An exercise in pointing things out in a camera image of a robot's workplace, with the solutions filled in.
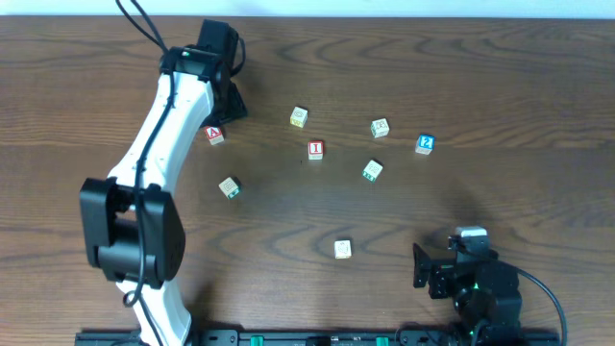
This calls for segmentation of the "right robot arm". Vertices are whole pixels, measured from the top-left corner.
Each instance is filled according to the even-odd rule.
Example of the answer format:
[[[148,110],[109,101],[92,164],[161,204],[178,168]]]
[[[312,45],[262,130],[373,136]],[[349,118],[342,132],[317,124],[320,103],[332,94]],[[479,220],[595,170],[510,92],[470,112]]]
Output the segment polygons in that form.
[[[433,300],[450,299],[460,321],[449,345],[513,345],[521,341],[522,298],[517,272],[498,259],[486,240],[449,240],[455,256],[434,259],[414,244],[413,286],[427,287]]]

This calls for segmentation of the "red letter I block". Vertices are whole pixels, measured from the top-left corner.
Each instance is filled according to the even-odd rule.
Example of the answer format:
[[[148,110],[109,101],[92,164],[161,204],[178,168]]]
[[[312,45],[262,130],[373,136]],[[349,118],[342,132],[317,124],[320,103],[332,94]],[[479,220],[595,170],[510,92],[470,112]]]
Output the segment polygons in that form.
[[[308,158],[311,161],[319,161],[324,157],[324,142],[321,140],[312,140],[307,145]]]

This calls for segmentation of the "red letter A block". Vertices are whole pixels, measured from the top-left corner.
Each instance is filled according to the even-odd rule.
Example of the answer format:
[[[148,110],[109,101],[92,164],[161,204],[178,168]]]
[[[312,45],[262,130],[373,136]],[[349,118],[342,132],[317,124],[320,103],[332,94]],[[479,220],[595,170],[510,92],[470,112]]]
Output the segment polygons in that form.
[[[211,145],[217,145],[225,141],[223,131],[220,127],[206,126],[205,134]]]

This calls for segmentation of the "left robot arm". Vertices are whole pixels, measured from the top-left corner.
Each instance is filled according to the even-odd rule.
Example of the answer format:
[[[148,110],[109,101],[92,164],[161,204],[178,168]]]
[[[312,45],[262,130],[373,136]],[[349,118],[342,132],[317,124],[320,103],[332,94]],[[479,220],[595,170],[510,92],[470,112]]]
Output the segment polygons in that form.
[[[88,178],[80,209],[89,264],[122,291],[139,328],[81,332],[78,345],[186,345],[192,316],[176,276],[185,230],[175,206],[180,172],[197,132],[245,114],[231,78],[236,46],[172,48],[135,141],[104,180]]]

